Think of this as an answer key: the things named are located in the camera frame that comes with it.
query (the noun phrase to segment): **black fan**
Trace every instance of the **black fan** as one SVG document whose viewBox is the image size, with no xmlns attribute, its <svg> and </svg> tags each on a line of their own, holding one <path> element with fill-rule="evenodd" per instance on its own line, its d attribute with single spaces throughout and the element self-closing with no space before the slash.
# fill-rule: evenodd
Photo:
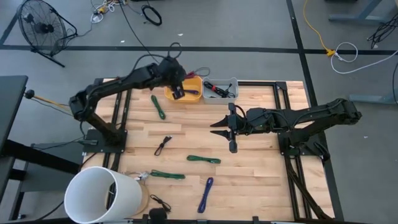
<svg viewBox="0 0 398 224">
<path fill-rule="evenodd" d="M 31 51 L 65 67 L 53 56 L 66 48 L 68 39 L 77 36 L 76 27 L 42 0 L 25 0 L 19 6 L 17 15 L 19 28 L 32 47 Z M 67 34 L 64 21 L 74 28 L 73 34 Z"/>
</svg>

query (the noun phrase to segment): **blue cable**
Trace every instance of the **blue cable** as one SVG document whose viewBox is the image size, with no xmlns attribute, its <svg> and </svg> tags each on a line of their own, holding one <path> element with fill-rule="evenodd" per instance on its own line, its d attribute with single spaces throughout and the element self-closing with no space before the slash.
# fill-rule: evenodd
<svg viewBox="0 0 398 224">
<path fill-rule="evenodd" d="M 213 185 L 213 181 L 214 179 L 212 177 L 209 177 L 207 179 L 205 193 L 203 193 L 203 197 L 201 198 L 201 202 L 198 207 L 198 213 L 203 213 L 206 209 L 207 195 L 209 195 L 209 191 L 211 186 Z"/>
</svg>

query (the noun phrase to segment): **robotic arm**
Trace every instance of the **robotic arm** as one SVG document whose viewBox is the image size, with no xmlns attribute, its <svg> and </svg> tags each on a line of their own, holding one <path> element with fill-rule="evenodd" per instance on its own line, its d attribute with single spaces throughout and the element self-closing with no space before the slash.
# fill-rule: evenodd
<svg viewBox="0 0 398 224">
<path fill-rule="evenodd" d="M 150 64 L 134 69 L 129 75 L 99 85 L 89 85 L 85 90 L 79 91 L 69 100 L 73 117 L 78 121 L 86 121 L 96 128 L 104 137 L 107 145 L 118 145 L 123 140 L 123 133 L 111 123 L 103 121 L 96 113 L 97 102 L 106 97 L 122 91 L 169 86 L 174 99 L 183 97 L 182 82 L 187 75 L 176 58 L 164 57 L 159 65 Z"/>
<path fill-rule="evenodd" d="M 236 108 L 241 110 L 243 116 L 237 114 Z M 337 124 L 356 124 L 362 117 L 353 102 L 344 99 L 297 111 L 251 108 L 245 114 L 240 106 L 233 103 L 228 105 L 228 109 L 229 115 L 211 127 L 229 127 L 231 131 L 211 132 L 225 137 L 229 141 L 229 150 L 232 153 L 238 151 L 236 135 L 289 132 L 290 147 L 300 147 L 315 134 Z M 295 125 L 308 121 L 314 122 L 302 129 L 294 128 Z"/>
</svg>

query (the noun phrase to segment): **black desk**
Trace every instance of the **black desk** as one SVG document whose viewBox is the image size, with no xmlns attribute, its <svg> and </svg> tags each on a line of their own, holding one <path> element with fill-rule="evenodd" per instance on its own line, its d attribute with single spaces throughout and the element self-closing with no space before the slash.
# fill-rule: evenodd
<svg viewBox="0 0 398 224">
<path fill-rule="evenodd" d="M 29 162 L 33 168 L 52 168 L 50 172 L 60 170 L 69 174 L 77 174 L 80 168 L 80 163 L 76 161 L 79 159 L 78 157 L 75 159 L 63 159 L 58 157 L 62 153 L 59 154 L 51 150 L 42 152 L 8 139 L 19 105 L 24 96 L 27 79 L 27 76 L 0 77 L 0 202 L 9 179 L 23 181 L 26 178 L 27 172 L 25 170 L 12 168 L 15 159 Z"/>
</svg>

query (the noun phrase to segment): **gray bin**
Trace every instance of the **gray bin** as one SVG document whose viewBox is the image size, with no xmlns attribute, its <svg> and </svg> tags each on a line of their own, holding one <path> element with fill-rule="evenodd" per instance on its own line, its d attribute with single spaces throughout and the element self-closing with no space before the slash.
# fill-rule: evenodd
<svg viewBox="0 0 398 224">
<path fill-rule="evenodd" d="M 212 80 L 210 78 L 205 77 L 203 82 L 210 82 L 211 84 L 221 88 L 223 90 L 229 87 L 229 84 L 232 83 L 231 88 L 229 88 L 229 92 L 235 94 L 235 98 L 221 98 L 220 95 L 217 95 L 212 90 L 209 90 L 205 86 L 203 86 L 203 98 L 205 99 L 206 104 L 221 104 L 227 105 L 228 103 L 234 103 L 235 100 L 238 98 L 238 80 L 234 78 L 230 78 L 229 80 Z"/>
</svg>

